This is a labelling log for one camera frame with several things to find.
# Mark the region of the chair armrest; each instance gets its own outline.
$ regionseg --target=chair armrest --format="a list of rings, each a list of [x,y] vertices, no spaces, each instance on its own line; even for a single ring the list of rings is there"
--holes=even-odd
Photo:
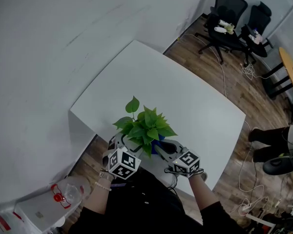
[[[255,34],[254,31],[251,29],[251,27],[249,27],[247,24],[245,24],[245,28],[249,31],[249,34],[251,34],[252,36],[256,37],[256,34]]]
[[[214,16],[219,16],[215,7],[210,7],[210,13]]]
[[[270,47],[273,49],[273,45],[272,45],[272,43],[269,41],[269,39],[266,38],[266,40],[267,40],[267,42],[266,42],[265,44],[263,44],[263,46],[266,47],[266,46],[270,45]]]

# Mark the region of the floor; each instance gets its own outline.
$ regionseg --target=floor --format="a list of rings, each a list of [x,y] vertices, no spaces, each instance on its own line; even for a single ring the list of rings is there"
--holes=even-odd
[[[202,42],[194,36],[187,34],[195,34],[204,31],[205,19],[199,18],[187,31],[186,35],[182,36],[175,42],[165,53],[165,55],[191,72],[199,76],[208,84],[224,94],[224,80],[222,69],[215,57],[214,53],[207,49],[202,55],[198,54],[198,50],[204,46]],[[223,53],[225,63],[222,65],[225,72],[226,94],[228,99],[240,108],[247,116],[246,122],[252,128],[254,126],[260,129],[267,130],[279,127],[285,127],[289,122],[289,115],[284,110],[288,107],[287,100],[284,96],[278,96],[276,100],[270,100],[265,94],[260,78],[253,78],[249,80],[241,73],[239,63],[244,60],[242,53]],[[257,75],[266,72],[265,67],[258,61],[254,65]],[[238,142],[230,157],[230,160],[221,175],[218,183],[213,191],[220,199],[224,209],[230,213],[231,217],[235,219],[241,226],[246,226],[249,220],[237,211],[244,198],[250,199],[251,193],[239,190],[238,176],[241,169],[242,162],[247,156],[250,149],[248,142],[248,133],[250,129],[245,123],[241,131]],[[260,148],[264,145],[255,142],[253,148]],[[73,174],[86,176],[91,187],[94,187],[94,182],[98,179],[99,170],[101,168],[100,160],[102,153],[106,150],[107,143],[101,138],[97,137],[93,143],[87,148],[86,152],[78,162],[73,170]],[[287,208],[288,204],[293,204],[293,174],[270,176],[262,171],[262,165],[256,164],[257,180],[256,185],[260,186],[253,191],[253,215],[259,213],[259,209],[263,208],[270,213],[281,213],[282,211],[290,211]],[[240,174],[241,189],[244,191],[251,190],[255,182],[255,167],[251,162],[251,154],[243,164],[243,170]],[[275,204],[281,199],[281,203],[276,208]],[[194,219],[201,221],[201,216],[196,204],[193,201],[185,198],[181,199],[186,213]],[[81,211],[82,205],[76,212],[67,219],[64,229],[67,230],[69,226],[74,223]]]

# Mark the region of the black pants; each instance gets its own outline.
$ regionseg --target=black pants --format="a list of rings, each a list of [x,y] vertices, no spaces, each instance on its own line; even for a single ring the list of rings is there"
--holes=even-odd
[[[261,149],[257,149],[253,154],[254,162],[266,162],[272,158],[278,157],[280,154],[288,153],[289,127],[278,128],[273,130],[254,129],[249,135],[249,141],[259,141],[263,144],[270,145]]]

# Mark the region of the black and white marker cube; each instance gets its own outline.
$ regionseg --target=black and white marker cube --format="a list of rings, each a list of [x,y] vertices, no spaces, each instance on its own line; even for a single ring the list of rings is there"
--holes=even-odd
[[[189,150],[175,159],[172,166],[175,172],[193,173],[200,168],[200,157],[194,151]]]
[[[138,170],[140,162],[140,159],[129,154],[127,148],[123,146],[108,156],[108,172],[122,179],[128,179]]]

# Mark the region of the black sleeve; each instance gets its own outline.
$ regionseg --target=black sleeve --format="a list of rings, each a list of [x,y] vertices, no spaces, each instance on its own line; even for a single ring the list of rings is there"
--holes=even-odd
[[[226,213],[220,202],[216,202],[201,211],[203,228],[208,233],[246,232]]]
[[[93,230],[94,223],[96,224],[96,231],[100,231],[100,227],[104,226],[106,229],[106,216],[93,212],[85,207],[83,207],[82,212],[78,221],[71,226],[68,231],[68,234],[80,234],[80,233],[89,233],[89,230]]]

